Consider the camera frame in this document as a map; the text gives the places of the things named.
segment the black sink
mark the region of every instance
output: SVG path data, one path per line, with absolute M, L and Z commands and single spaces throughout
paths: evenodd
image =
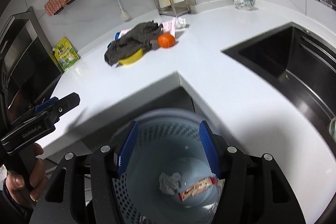
M 267 80 L 300 110 L 326 140 L 336 113 L 336 49 L 288 24 L 223 51 Z

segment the microwave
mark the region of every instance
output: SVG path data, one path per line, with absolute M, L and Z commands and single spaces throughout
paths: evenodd
M 7 115 L 13 123 L 51 97 L 63 70 L 32 7 L 7 20 L 0 34 L 0 56 Z

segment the blue brush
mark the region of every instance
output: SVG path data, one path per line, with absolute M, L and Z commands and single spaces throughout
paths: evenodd
M 129 15 L 126 13 L 126 11 L 122 8 L 121 4 L 120 4 L 120 1 L 118 1 L 118 4 L 119 4 L 119 7 L 120 7 L 120 10 L 121 10 L 121 14 L 120 14 L 120 18 L 124 21 L 128 20 L 129 19 Z

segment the yellow snack bag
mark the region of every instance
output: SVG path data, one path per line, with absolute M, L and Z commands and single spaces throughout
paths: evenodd
M 70 41 L 63 37 L 55 47 L 55 57 L 64 71 L 75 64 L 79 57 L 70 44 Z

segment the gray cloth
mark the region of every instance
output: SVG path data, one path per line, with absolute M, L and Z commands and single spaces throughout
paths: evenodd
M 162 24 L 144 22 L 136 25 L 120 39 L 112 42 L 111 47 L 106 51 L 104 58 L 109 65 L 118 63 L 120 59 L 130 57 L 140 48 L 144 51 L 152 49 L 150 41 L 157 39 L 162 33 Z

